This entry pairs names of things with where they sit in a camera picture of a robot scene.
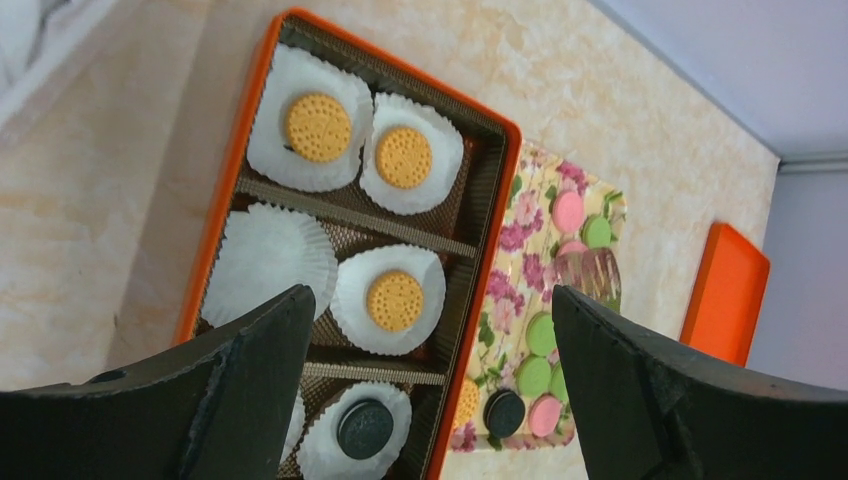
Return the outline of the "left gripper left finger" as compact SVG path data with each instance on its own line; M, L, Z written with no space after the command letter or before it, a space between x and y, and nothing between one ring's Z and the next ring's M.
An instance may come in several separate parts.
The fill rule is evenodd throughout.
M295 286L244 316L83 384L1 396L5 479L272 479L310 342Z

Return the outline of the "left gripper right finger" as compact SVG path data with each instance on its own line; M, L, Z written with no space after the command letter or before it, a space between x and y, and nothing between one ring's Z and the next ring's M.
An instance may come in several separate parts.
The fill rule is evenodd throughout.
M843 479L847 395L694 350L558 286L553 319L592 479Z

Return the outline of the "metal tongs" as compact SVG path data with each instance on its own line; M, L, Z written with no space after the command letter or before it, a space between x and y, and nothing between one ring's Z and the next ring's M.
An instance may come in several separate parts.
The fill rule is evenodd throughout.
M622 280L610 248L565 253L553 265L558 285L572 286L608 309L621 312Z

